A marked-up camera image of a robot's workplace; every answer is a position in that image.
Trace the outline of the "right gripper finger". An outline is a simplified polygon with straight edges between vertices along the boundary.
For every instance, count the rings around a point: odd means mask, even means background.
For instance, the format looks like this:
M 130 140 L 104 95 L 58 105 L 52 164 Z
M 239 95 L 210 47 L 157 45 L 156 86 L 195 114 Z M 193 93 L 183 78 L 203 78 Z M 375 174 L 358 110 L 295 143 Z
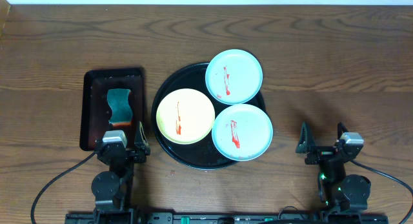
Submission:
M 303 122 L 299 142 L 296 147 L 296 152 L 311 152 L 314 150 L 316 142 L 309 125 Z
M 340 139 L 343 133 L 348 132 L 347 128 L 342 122 L 337 124 L 337 138 Z

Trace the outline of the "green orange sponge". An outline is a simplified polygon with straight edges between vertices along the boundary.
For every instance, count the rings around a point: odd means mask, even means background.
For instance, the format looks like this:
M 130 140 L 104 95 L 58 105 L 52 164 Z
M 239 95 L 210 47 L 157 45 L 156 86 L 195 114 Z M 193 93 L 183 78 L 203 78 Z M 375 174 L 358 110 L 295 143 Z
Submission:
M 130 90 L 125 88 L 110 89 L 107 93 L 107 103 L 112 111 L 109 123 L 116 127 L 130 125 L 133 118 L 128 98 Z

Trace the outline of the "yellow plate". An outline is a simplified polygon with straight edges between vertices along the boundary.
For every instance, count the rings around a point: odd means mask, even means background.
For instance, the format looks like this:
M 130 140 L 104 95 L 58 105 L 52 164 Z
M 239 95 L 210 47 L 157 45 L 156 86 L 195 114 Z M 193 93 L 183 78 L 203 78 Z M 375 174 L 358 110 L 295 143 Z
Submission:
M 211 100 L 202 92 L 182 88 L 166 95 L 156 108 L 156 124 L 173 143 L 189 145 L 206 137 L 215 121 Z

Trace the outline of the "light blue plate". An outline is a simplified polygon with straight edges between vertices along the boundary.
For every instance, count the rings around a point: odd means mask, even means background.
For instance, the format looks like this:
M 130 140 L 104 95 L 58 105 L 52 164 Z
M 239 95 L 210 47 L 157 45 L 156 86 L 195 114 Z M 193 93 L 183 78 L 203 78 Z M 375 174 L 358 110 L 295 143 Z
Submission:
M 250 161 L 270 146 L 274 134 L 268 115 L 248 104 L 224 109 L 212 127 L 212 141 L 217 150 L 234 161 Z
M 226 105 L 250 101 L 259 92 L 262 82 L 261 64 L 244 50 L 225 50 L 213 57 L 206 68 L 207 90 Z

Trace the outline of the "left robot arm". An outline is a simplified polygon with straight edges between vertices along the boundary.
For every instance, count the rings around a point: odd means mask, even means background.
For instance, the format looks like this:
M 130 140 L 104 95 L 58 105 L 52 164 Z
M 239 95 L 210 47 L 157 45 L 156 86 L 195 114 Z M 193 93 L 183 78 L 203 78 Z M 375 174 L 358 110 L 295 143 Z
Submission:
M 131 205 L 134 166 L 150 155 L 142 122 L 137 123 L 132 147 L 127 143 L 122 130 L 110 130 L 94 150 L 109 170 L 99 173 L 91 184 L 96 206 L 93 223 L 146 223 L 146 215 Z

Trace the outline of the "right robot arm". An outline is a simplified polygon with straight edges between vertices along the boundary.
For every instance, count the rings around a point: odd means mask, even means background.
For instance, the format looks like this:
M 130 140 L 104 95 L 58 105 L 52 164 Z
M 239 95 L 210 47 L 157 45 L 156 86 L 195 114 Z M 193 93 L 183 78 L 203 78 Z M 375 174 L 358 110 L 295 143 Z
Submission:
M 342 123 L 337 125 L 337 139 L 332 146 L 317 145 L 307 123 L 301 126 L 298 154 L 306 154 L 305 164 L 318 165 L 317 185 L 319 198 L 327 207 L 319 212 L 324 222 L 337 221 L 343 216 L 354 216 L 368 208 L 371 182 L 365 176 L 347 174 L 345 163 L 361 152 L 364 139 L 357 132 L 348 131 Z

